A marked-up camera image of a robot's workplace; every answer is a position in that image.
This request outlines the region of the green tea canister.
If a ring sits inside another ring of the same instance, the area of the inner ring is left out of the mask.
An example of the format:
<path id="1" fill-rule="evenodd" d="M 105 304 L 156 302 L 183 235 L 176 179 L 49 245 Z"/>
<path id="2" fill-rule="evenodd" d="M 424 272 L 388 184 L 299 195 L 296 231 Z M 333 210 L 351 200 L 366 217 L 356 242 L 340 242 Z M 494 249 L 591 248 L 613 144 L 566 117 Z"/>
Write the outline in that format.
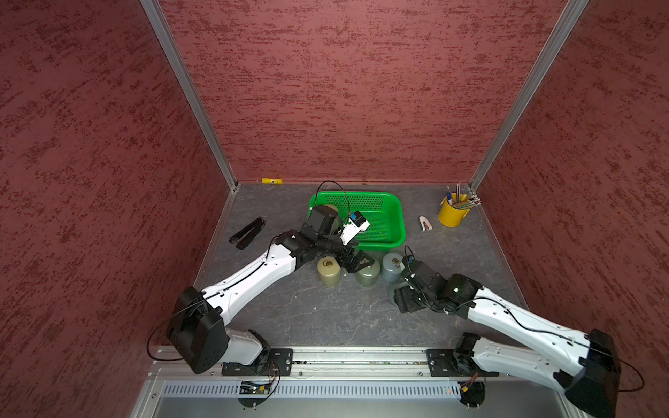
<path id="1" fill-rule="evenodd" d="M 357 282 L 363 287 L 372 287 L 376 284 L 381 274 L 381 265 L 379 261 L 362 268 L 355 274 Z"/>

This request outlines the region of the beige tea canister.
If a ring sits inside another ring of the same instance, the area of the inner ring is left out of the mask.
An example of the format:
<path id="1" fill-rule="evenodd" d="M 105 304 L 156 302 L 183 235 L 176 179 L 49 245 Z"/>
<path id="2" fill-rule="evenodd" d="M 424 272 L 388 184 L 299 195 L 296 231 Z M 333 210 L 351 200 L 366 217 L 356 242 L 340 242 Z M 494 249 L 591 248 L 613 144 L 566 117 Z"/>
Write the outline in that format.
<path id="1" fill-rule="evenodd" d="M 332 256 L 321 258 L 317 263 L 317 271 L 320 281 L 325 287 L 333 287 L 341 279 L 341 267 Z"/>

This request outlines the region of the grey-blue tea canister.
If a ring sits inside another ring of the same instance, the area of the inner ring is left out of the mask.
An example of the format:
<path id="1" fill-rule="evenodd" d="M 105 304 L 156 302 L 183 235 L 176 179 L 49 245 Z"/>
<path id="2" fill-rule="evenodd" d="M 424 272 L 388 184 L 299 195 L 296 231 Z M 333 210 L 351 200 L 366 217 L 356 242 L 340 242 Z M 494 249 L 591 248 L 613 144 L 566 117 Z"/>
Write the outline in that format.
<path id="1" fill-rule="evenodd" d="M 388 284 L 396 283 L 402 276 L 404 264 L 402 255 L 398 253 L 387 253 L 383 256 L 381 267 L 381 278 Z"/>

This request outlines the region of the green plastic basket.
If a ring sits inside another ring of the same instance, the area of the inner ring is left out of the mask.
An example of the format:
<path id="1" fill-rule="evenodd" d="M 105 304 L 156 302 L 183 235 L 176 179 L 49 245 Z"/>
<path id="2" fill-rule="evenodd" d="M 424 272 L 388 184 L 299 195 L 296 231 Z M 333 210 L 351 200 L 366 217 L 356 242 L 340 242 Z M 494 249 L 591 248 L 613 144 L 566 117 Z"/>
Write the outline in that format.
<path id="1" fill-rule="evenodd" d="M 334 205 L 341 217 L 347 210 L 360 212 L 369 221 L 368 229 L 355 238 L 359 249 L 388 252 L 401 247 L 406 240 L 402 203 L 392 193 L 370 191 L 320 191 L 308 202 L 308 211 L 318 205 Z"/>

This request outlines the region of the grey tea canister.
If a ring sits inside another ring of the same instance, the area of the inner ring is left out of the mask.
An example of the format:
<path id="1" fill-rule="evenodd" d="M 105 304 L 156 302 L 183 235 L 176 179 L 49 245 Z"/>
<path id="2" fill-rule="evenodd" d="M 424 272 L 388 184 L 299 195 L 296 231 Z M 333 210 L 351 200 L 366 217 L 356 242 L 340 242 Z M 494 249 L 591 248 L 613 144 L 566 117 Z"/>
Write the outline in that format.
<path id="1" fill-rule="evenodd" d="M 397 296 L 397 294 L 411 295 L 412 293 L 413 293 L 412 287 L 409 285 L 408 282 L 405 281 L 405 282 L 397 283 L 397 284 L 394 285 L 394 287 L 392 287 L 392 289 L 390 290 L 390 297 L 392 299 L 394 299 Z"/>

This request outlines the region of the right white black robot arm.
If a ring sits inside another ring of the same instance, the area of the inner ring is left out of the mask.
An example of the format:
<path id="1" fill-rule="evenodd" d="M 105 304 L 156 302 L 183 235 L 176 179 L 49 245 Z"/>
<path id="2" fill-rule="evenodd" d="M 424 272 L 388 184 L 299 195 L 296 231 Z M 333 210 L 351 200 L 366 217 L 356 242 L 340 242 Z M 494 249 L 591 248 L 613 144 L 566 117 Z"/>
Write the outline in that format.
<path id="1" fill-rule="evenodd" d="M 615 416 L 621 367 L 609 334 L 550 322 L 465 275 L 444 278 L 412 255 L 404 257 L 401 266 L 405 283 L 393 296 L 401 312 L 428 309 L 456 315 L 517 342 L 509 346 L 465 333 L 438 366 L 471 379 L 508 374 L 561 393 L 589 416 Z"/>

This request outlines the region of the small white stapler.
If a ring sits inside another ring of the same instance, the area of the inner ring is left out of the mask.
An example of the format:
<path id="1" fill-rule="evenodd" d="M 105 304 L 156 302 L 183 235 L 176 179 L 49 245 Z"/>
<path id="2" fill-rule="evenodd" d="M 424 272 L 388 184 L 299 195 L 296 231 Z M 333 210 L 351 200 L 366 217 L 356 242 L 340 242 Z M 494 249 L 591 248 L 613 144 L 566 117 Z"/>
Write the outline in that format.
<path id="1" fill-rule="evenodd" d="M 430 221 L 428 220 L 427 217 L 420 216 L 418 219 L 419 219 L 419 223 L 421 225 L 421 228 L 422 228 L 423 232 L 428 232 L 428 231 L 431 231 L 433 229 L 433 226 L 432 226 L 432 224 L 430 223 Z"/>

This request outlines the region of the black tongs tool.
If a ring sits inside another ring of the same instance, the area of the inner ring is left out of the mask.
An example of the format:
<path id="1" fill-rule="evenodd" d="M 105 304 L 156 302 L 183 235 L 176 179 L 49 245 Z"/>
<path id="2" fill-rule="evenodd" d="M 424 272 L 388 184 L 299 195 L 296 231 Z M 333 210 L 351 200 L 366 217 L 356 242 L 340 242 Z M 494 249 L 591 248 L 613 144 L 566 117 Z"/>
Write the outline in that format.
<path id="1" fill-rule="evenodd" d="M 231 236 L 228 242 L 231 245 L 235 245 L 237 249 L 244 250 L 253 242 L 265 226 L 266 221 L 262 217 L 258 217 Z"/>

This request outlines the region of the yellow marker at wall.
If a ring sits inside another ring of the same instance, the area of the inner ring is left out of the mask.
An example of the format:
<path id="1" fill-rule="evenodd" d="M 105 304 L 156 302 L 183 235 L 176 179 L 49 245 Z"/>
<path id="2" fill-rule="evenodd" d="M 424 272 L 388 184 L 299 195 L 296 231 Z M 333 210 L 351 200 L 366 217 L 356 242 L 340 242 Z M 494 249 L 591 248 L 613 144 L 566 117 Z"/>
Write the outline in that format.
<path id="1" fill-rule="evenodd" d="M 263 178 L 261 180 L 262 184 L 269 184 L 269 185 L 281 185 L 283 184 L 282 179 L 270 179 L 270 178 Z"/>

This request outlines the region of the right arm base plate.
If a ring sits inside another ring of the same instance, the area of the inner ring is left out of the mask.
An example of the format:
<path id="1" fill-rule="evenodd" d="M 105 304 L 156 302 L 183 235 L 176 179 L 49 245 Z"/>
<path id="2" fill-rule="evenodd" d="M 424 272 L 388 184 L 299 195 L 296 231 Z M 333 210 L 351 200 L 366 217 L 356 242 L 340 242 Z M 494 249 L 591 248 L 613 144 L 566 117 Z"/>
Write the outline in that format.
<path id="1" fill-rule="evenodd" d="M 498 372 L 482 370 L 469 357 L 459 355 L 454 349 L 427 349 L 427 364 L 431 377 L 472 378 L 498 377 Z"/>

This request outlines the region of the aluminium front rail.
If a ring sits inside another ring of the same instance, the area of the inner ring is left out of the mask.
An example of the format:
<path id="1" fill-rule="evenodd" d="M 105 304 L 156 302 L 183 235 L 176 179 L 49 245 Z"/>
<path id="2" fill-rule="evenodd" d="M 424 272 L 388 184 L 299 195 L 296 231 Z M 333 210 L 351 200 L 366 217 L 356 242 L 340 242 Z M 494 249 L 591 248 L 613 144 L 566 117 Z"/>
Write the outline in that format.
<path id="1" fill-rule="evenodd" d="M 295 347 L 287 376 L 254 406 L 241 376 L 221 367 L 193 374 L 183 363 L 155 364 L 133 417 L 581 417 L 563 395 L 510 376 L 477 378 L 480 406 L 461 403 L 460 381 L 433 377 L 426 348 Z"/>

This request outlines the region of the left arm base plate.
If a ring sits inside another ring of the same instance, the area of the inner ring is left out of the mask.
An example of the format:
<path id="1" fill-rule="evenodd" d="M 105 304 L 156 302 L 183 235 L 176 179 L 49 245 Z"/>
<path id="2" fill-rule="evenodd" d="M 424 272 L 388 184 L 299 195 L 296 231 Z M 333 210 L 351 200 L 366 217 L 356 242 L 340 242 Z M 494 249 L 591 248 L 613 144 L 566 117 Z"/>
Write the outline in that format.
<path id="1" fill-rule="evenodd" d="M 293 365 L 294 350 L 292 348 L 264 349 L 250 365 L 240 363 L 223 363 L 223 376 L 290 376 Z"/>

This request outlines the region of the left aluminium frame post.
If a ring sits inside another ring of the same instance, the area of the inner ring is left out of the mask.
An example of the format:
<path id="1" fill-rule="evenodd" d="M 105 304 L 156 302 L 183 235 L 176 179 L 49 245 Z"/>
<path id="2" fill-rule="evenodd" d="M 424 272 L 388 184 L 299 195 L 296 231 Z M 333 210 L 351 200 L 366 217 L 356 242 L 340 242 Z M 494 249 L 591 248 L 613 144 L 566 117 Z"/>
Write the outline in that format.
<path id="1" fill-rule="evenodd" d="M 215 133 L 214 126 L 207 114 L 207 110 L 202 102 L 200 94 L 193 79 L 187 69 L 186 63 L 179 51 L 174 35 L 169 28 L 165 14 L 160 7 L 160 2 L 156 0 L 140 0 L 140 4 L 153 28 L 153 32 L 158 38 L 158 42 L 165 53 L 167 61 L 169 62 L 174 76 L 181 90 L 184 93 L 186 101 L 188 102 L 193 116 L 195 117 L 202 134 L 214 156 L 219 169 L 221 170 L 229 189 L 236 193 L 238 191 L 238 180 L 233 174 L 233 169 L 226 158 L 226 155 L 221 147 L 221 143 Z"/>

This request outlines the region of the aluminium frame post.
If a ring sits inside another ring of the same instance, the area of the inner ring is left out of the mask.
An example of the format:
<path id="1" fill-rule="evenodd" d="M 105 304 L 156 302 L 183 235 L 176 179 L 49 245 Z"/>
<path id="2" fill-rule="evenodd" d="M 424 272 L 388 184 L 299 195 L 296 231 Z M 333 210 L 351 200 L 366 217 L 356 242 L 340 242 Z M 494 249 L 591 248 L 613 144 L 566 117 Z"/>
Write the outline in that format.
<path id="1" fill-rule="evenodd" d="M 488 150 L 484 154 L 477 170 L 475 170 L 470 183 L 470 191 L 477 192 L 482 185 L 487 173 L 491 170 L 493 163 L 503 146 L 512 134 L 515 126 L 521 119 L 527 106 L 542 84 L 546 74 L 551 69 L 553 62 L 559 55 L 559 52 L 568 40 L 571 32 L 584 13 L 588 0 L 569 0 L 564 10 L 559 15 L 550 35 L 548 36 L 543 48 L 527 75 L 524 83 L 515 98 L 510 111 L 507 113 L 502 125 L 499 127 Z"/>
<path id="2" fill-rule="evenodd" d="M 202 134 L 214 156 L 219 169 L 221 170 L 229 189 L 236 193 L 238 191 L 238 180 L 233 174 L 233 169 L 226 158 L 226 155 L 221 147 L 221 143 L 215 133 L 214 126 L 207 114 L 207 110 L 202 102 L 200 94 L 193 79 L 187 69 L 186 63 L 179 51 L 174 35 L 169 28 L 165 14 L 160 7 L 160 2 L 156 0 L 140 0 L 140 4 L 153 28 L 153 32 L 158 38 L 158 42 L 165 53 L 167 61 L 169 62 L 174 76 L 181 90 L 184 93 L 186 101 L 188 102 L 193 116 L 195 117 Z"/>

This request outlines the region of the right aluminium frame post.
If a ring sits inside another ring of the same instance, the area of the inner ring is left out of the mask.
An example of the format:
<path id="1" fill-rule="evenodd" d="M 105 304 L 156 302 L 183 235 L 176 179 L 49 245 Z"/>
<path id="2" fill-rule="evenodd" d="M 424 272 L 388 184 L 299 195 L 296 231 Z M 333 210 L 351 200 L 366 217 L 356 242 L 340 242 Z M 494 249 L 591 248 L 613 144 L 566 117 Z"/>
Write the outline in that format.
<path id="1" fill-rule="evenodd" d="M 527 106 L 542 84 L 546 74 L 551 69 L 553 62 L 559 55 L 559 52 L 568 40 L 571 32 L 584 13 L 588 0 L 569 0 L 564 10 L 559 15 L 550 35 L 548 36 L 543 48 L 527 75 L 524 83 L 515 98 L 510 111 L 507 113 L 502 125 L 499 127 L 488 150 L 484 154 L 477 170 L 475 170 L 470 183 L 470 191 L 477 192 L 482 185 L 487 173 L 491 170 L 493 163 L 503 146 L 512 134 L 515 126 L 521 119 Z"/>

